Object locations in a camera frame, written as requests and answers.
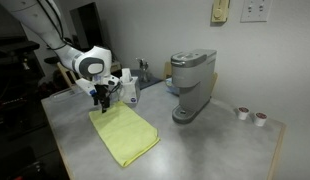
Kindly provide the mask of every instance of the small container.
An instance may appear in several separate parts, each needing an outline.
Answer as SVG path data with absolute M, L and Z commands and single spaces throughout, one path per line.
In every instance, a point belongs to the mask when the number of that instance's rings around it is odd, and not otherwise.
M 249 110 L 245 107 L 240 107 L 237 109 L 237 111 L 238 111 L 238 115 L 237 115 L 238 119 L 246 120 Z
M 264 124 L 265 124 L 265 122 L 267 120 L 266 114 L 264 114 L 264 113 L 255 113 L 254 117 L 255 117 L 254 118 L 254 124 L 256 126 L 260 126 L 260 127 L 264 126 Z

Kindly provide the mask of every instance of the yellow cloth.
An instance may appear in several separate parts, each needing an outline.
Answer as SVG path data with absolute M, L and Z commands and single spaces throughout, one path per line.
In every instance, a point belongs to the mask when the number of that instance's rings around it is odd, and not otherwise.
M 115 160 L 126 167 L 151 149 L 158 141 L 157 129 L 123 102 L 115 103 L 105 113 L 89 113 L 99 136 Z

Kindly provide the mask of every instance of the floor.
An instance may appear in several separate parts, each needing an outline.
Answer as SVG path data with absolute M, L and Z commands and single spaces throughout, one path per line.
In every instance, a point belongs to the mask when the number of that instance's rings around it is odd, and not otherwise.
M 44 169 L 52 179 L 69 179 L 40 102 L 31 104 L 27 109 L 27 118 L 18 117 L 14 123 L 0 125 L 0 158 L 30 146 L 36 159 L 44 163 Z M 37 128 L 26 134 L 21 133 L 30 127 Z

